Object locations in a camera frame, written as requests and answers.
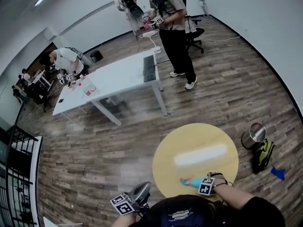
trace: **green bag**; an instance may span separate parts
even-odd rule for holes
[[[265,139],[253,149],[252,170],[255,174],[259,174],[267,167],[274,147],[272,141]]]

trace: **trash can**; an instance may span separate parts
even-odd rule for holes
[[[265,126],[259,122],[256,122],[250,126],[250,129],[247,132],[242,134],[241,143],[246,149],[254,149],[265,138]]]
[[[98,61],[100,61],[100,60],[103,59],[103,55],[102,55],[102,54],[100,53],[100,51],[98,51],[98,50],[93,51],[93,52],[90,54],[90,57],[91,57],[91,59],[92,59],[92,61],[93,61],[94,63],[96,63],[96,62],[98,62]]]

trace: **blue object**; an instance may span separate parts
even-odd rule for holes
[[[192,186],[192,187],[195,187],[195,188],[199,188],[200,183],[205,178],[207,178],[207,176],[203,176],[203,177],[199,177],[199,178],[195,178],[195,179],[192,179],[192,178],[188,178],[188,179],[181,178],[180,181],[182,182],[182,184],[184,186]]]
[[[277,170],[274,166],[273,169],[271,169],[271,174],[275,175],[277,178],[281,179],[282,181],[285,180],[285,169]]]

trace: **bottle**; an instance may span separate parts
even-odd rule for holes
[[[90,92],[90,90],[87,88],[87,86],[85,86],[85,84],[82,84],[81,82],[79,82],[79,87],[82,89],[82,91],[83,91],[87,96],[90,96],[91,92]]]
[[[89,78],[84,77],[83,75],[80,75],[80,79],[81,79],[81,84],[85,86],[85,89],[89,93],[89,95],[97,92],[96,86],[92,83],[92,81]]]

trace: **white sneaker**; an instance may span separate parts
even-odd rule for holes
[[[185,85],[185,89],[187,89],[187,90],[190,90],[190,89],[193,89],[193,87],[194,87],[194,85],[196,84],[196,82],[197,82],[198,80],[197,80],[197,78],[196,78],[196,80],[194,81],[194,82],[192,82],[191,84],[186,84]]]
[[[185,73],[175,73],[174,71],[173,72],[171,72],[170,74],[169,74],[172,78],[175,78],[175,77],[177,77],[177,76],[184,76],[185,75]]]

